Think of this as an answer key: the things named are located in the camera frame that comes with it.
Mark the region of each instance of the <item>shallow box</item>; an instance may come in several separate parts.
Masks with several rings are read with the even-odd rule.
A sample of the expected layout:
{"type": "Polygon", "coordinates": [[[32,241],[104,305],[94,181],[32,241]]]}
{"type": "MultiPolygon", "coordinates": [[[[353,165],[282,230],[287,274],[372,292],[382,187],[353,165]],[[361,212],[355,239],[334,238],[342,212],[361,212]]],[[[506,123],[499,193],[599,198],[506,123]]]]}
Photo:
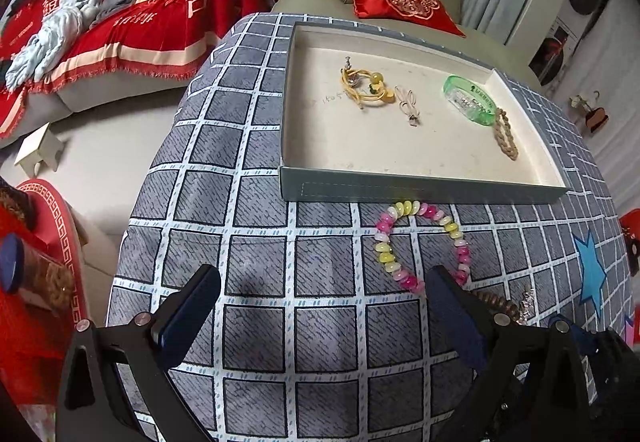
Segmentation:
{"type": "Polygon", "coordinates": [[[281,129],[280,187],[293,201],[551,203],[568,189],[545,130],[496,70],[425,46],[360,29],[297,23],[289,44],[281,129]],[[358,108],[342,91],[345,57],[411,89],[420,125],[398,102],[358,108]],[[473,80],[508,115],[520,152],[511,161],[491,127],[449,103],[450,75],[473,80]]]}

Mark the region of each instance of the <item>pink and yellow beaded bracelet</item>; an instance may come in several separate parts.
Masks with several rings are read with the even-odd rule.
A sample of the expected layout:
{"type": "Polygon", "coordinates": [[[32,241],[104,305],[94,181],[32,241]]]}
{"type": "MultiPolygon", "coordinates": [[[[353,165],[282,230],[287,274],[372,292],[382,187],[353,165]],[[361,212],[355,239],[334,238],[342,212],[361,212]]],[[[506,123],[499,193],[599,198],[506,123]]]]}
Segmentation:
{"type": "Polygon", "coordinates": [[[400,263],[396,261],[396,256],[393,254],[390,245],[389,235],[391,234],[396,220],[407,215],[424,216],[444,227],[444,230],[449,234],[456,247],[458,268],[453,272],[453,277],[459,286],[462,287],[468,279],[470,271],[469,265],[471,263],[469,246],[467,241],[464,239],[464,233],[460,231],[460,226],[453,221],[453,218],[446,215],[444,211],[439,210],[434,205],[429,205],[426,202],[419,202],[417,200],[414,200],[413,202],[410,200],[396,202],[393,206],[389,206],[386,211],[380,215],[380,220],[376,224],[378,232],[373,235],[373,237],[378,241],[374,246],[374,249],[378,255],[378,261],[384,264],[385,271],[400,284],[402,289],[410,291],[413,294],[424,293],[424,281],[418,279],[417,276],[412,275],[409,270],[402,267],[400,263]]]}

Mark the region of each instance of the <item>blue lid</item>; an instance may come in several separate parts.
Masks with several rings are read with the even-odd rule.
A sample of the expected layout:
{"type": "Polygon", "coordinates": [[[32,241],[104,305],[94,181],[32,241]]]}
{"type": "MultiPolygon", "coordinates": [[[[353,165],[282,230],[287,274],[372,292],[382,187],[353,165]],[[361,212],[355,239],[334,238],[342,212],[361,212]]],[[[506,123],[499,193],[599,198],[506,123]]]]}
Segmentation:
{"type": "Polygon", "coordinates": [[[0,244],[0,286],[8,294],[15,294],[24,276],[24,246],[14,233],[9,233],[0,244]]]}

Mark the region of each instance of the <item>red blanket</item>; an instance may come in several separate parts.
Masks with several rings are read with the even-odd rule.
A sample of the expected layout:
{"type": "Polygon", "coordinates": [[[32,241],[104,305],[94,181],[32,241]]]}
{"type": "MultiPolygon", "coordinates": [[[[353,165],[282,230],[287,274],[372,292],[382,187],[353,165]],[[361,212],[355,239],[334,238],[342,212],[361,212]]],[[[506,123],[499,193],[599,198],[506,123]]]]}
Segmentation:
{"type": "MultiPolygon", "coordinates": [[[[58,0],[30,0],[7,23],[0,59],[11,58],[40,29],[58,0]]],[[[50,93],[66,83],[114,70],[188,79],[218,38],[247,14],[264,11],[264,0],[149,0],[107,18],[84,33],[44,80],[0,94],[0,137],[11,134],[29,92],[50,93]]]]}

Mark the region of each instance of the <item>table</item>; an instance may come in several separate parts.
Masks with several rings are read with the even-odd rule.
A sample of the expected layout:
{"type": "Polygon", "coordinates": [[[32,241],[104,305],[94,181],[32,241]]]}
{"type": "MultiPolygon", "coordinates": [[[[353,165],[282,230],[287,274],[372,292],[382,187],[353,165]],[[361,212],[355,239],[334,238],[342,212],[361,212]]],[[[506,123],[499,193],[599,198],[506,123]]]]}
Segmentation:
{"type": "MultiPolygon", "coordinates": [[[[280,198],[281,97],[299,20],[361,26],[259,13],[222,39],[188,85],[144,181],[108,323],[154,311],[201,262],[212,263],[224,295],[170,373],[213,437],[431,440],[472,372],[428,305],[399,292],[374,259],[373,226],[384,206],[280,198]]],[[[519,301],[529,285],[536,297],[529,324],[546,326],[560,312],[590,329],[623,332],[632,305],[628,263],[602,175],[558,107],[510,84],[546,130],[572,189],[551,206],[440,206],[469,241],[470,287],[519,301]]],[[[421,217],[400,220],[394,234],[399,261],[419,276],[454,263],[448,236],[421,217]]],[[[122,375],[155,437],[130,372],[122,375]]],[[[593,396],[589,371],[588,385],[593,396]]]]}

